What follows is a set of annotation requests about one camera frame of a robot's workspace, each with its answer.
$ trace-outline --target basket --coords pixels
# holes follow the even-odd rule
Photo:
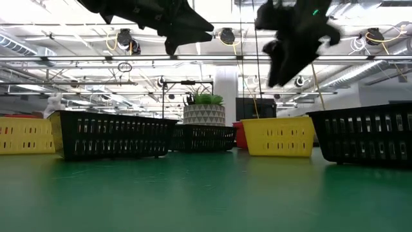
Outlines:
[[[412,104],[308,113],[330,162],[412,164]]]
[[[56,111],[50,115],[56,152],[66,160],[166,155],[175,120]]]
[[[54,152],[49,120],[0,118],[0,155]]]
[[[241,149],[247,149],[245,129],[243,128],[242,122],[233,122],[233,127],[237,129],[236,130],[236,146]]]
[[[176,125],[172,151],[227,151],[233,148],[236,128],[226,126]]]
[[[314,126],[309,117],[245,119],[246,140],[251,155],[310,157]]]

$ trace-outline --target white geometric planter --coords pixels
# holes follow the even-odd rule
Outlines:
[[[223,106],[194,104],[183,109],[183,123],[207,126],[225,126],[226,114]]]

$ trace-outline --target ceiling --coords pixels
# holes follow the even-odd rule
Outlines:
[[[239,4],[234,5],[232,0],[189,0],[189,4],[198,14],[211,22],[216,36],[210,42],[188,44],[180,46],[176,51],[176,55],[255,55],[257,53],[263,55],[260,50],[263,45],[274,36],[274,32],[261,31],[255,34],[253,20],[256,16],[256,8],[250,4],[246,4],[239,10]],[[381,46],[366,45],[365,48],[358,49],[360,43],[354,44],[359,33],[365,33],[368,28],[378,27],[381,32],[384,32],[385,39],[396,38],[386,45],[388,47],[399,43],[401,40],[408,37],[407,30],[409,29],[409,13],[410,7],[378,7],[379,2],[373,1],[374,4],[369,4],[368,7],[361,5],[350,6],[347,11],[342,10],[335,14],[335,20],[331,24],[338,26],[342,32],[342,42],[332,48],[322,46],[319,53],[322,55],[362,55],[366,51],[370,53],[380,53],[383,51]],[[400,35],[400,26],[405,25],[402,34]],[[54,51],[58,56],[94,56],[94,55],[128,55],[127,51],[121,50],[119,47],[112,50],[115,46],[115,35],[121,28],[130,28],[133,37],[140,43],[142,55],[165,55],[164,37],[158,37],[156,31],[150,28],[140,30],[136,24],[124,19],[115,17],[111,25],[106,25],[103,19],[98,14],[92,14],[82,7],[76,0],[13,0],[2,3],[0,7],[0,34],[7,33],[15,36],[18,40],[25,42],[30,46],[42,46]],[[236,47],[224,45],[219,39],[219,32],[222,28],[233,28],[234,34],[237,37],[238,45]],[[0,47],[1,56],[16,56],[17,53]],[[195,81],[212,81],[215,74],[216,63],[182,63],[178,61],[133,61],[130,62],[136,66],[129,73],[124,73],[121,78],[123,81],[130,80],[137,84],[134,85],[105,85],[106,82],[120,81],[121,73],[118,73],[117,62],[111,64],[101,62],[83,62],[78,63],[79,66],[92,66],[94,68],[75,68],[76,64],[70,62],[61,62],[54,68],[49,68],[46,71],[46,66],[37,65],[34,63],[8,63],[14,68],[23,68],[26,72],[38,76],[42,79],[46,78],[48,72],[49,77],[53,77],[53,81],[70,81],[78,79],[79,81],[101,82],[99,87],[105,88],[110,92],[161,92],[161,88],[157,86],[159,77],[167,81],[182,81],[186,79]],[[232,62],[226,65],[236,66],[238,64]],[[346,64],[316,64],[315,72],[319,81],[324,81],[333,74],[347,68]],[[243,91],[242,80],[245,78],[247,86],[252,90],[259,89],[259,78],[262,83],[262,91],[264,92],[296,92],[296,87],[293,81],[283,88],[274,88],[268,90],[266,87],[266,78],[269,71],[267,62],[256,62],[244,64],[240,67],[243,70],[243,75],[239,71],[239,92]],[[313,85],[312,67],[306,67],[300,73],[305,79],[308,79],[307,85]],[[84,91],[80,88],[71,88],[63,86],[60,90],[66,92]],[[187,86],[177,84],[171,92],[187,92]],[[167,117],[177,118],[182,114],[183,95],[177,95],[175,99],[166,97],[168,105]],[[145,110],[143,114],[153,115],[153,113],[161,111],[161,95],[125,95],[121,96],[125,101],[133,106],[138,106],[139,111],[142,111],[142,106]],[[93,102],[100,102],[101,106],[112,104],[121,106],[116,100],[101,99],[93,97]],[[290,96],[285,95],[280,102],[290,102]]]

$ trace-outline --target yellow plastic basket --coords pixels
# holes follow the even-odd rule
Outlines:
[[[315,129],[311,118],[246,119],[247,146],[251,155],[310,157]]]
[[[49,120],[0,118],[0,155],[54,152]]]

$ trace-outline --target potted plant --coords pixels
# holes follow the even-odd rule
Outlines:
[[[186,97],[185,108],[183,109],[183,123],[207,126],[225,126],[225,107],[223,107],[223,97],[204,93],[206,89],[199,93],[199,88],[193,90]]]

